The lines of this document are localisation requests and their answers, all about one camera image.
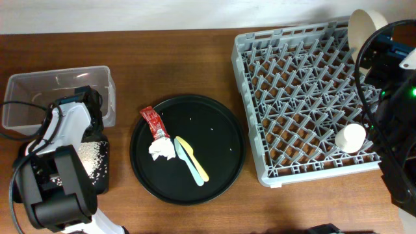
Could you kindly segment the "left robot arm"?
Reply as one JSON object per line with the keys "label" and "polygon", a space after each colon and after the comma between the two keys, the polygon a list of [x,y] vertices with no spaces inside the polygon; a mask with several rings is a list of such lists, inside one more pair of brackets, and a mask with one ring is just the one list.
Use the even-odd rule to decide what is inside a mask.
{"label": "left robot arm", "polygon": [[109,161],[110,144],[103,134],[103,98],[90,86],[76,88],[42,110],[45,118],[34,134],[22,137],[23,145],[12,166],[8,205],[14,227],[15,203],[23,204],[36,229],[53,233],[127,233],[98,207],[98,195],[109,189],[109,173],[97,168],[98,182],[90,178],[79,150],[92,146],[99,163]]}

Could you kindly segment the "rice grains pile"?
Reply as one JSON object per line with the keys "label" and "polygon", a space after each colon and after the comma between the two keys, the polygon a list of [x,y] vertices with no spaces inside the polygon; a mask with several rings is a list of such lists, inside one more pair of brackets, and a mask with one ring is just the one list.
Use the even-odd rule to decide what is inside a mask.
{"label": "rice grains pile", "polygon": [[84,142],[78,156],[93,186],[103,193],[109,187],[109,142]]}

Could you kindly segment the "white cup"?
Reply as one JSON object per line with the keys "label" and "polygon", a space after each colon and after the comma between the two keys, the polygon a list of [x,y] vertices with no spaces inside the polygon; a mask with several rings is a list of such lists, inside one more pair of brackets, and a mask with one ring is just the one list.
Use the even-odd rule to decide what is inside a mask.
{"label": "white cup", "polygon": [[335,136],[335,145],[345,153],[355,153],[361,149],[366,137],[365,128],[357,123],[350,123]]}

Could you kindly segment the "cream shallow bowl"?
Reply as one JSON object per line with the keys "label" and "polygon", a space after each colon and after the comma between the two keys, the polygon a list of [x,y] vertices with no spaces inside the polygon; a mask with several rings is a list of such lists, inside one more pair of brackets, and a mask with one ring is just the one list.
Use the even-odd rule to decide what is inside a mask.
{"label": "cream shallow bowl", "polygon": [[348,20],[348,45],[352,60],[356,62],[359,50],[370,35],[388,24],[386,18],[375,10],[355,10]]}

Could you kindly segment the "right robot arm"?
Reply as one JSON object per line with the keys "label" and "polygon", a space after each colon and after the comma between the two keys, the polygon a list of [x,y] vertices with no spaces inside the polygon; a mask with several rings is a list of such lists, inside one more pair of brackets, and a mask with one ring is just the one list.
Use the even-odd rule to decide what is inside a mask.
{"label": "right robot arm", "polygon": [[357,94],[369,119],[382,180],[406,233],[415,232],[415,48],[393,37],[414,19],[388,23],[365,37],[355,59]]}

